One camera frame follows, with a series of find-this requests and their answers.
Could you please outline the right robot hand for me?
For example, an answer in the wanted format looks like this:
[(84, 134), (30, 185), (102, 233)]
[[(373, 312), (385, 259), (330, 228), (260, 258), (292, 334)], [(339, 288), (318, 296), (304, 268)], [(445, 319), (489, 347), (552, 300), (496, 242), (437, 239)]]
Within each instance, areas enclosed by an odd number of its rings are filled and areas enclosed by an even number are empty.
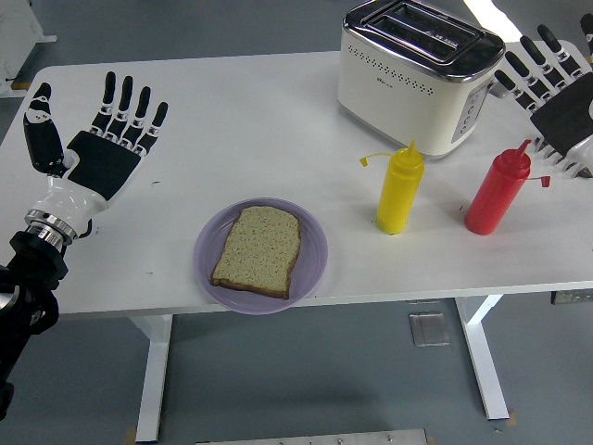
[(523, 35), (520, 44), (535, 64), (532, 71), (512, 51), (505, 58), (520, 81), (496, 70), (501, 95), (511, 95), (528, 114), (538, 131), (536, 151), (576, 177), (592, 177), (592, 66), (577, 61), (544, 24), (537, 33), (547, 50), (542, 51)]

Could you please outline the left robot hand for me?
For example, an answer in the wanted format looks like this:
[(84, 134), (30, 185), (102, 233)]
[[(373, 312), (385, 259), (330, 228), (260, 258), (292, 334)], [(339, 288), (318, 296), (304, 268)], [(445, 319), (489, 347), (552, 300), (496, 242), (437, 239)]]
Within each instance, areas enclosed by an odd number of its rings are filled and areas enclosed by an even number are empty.
[(118, 197), (158, 140), (168, 112), (168, 104), (160, 103), (146, 125), (151, 89), (142, 88), (136, 111), (130, 112), (132, 89), (132, 77), (127, 76), (115, 105), (116, 75), (108, 72), (101, 106), (89, 128), (63, 146), (51, 115), (51, 86), (41, 84), (25, 111), (23, 127), (32, 166), (47, 176), (48, 190), (30, 215), (54, 218), (81, 235)]

